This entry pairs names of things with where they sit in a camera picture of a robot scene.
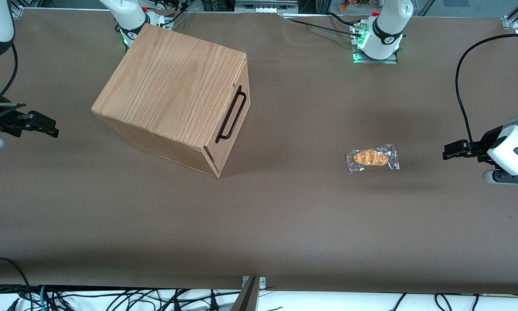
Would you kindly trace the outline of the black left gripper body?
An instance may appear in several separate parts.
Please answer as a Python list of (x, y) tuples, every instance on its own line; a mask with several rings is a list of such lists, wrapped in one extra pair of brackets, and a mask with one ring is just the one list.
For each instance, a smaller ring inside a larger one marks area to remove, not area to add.
[(502, 126), (488, 130), (477, 142), (478, 162), (494, 164), (495, 161), (488, 155), (488, 150), (495, 144), (501, 134)]

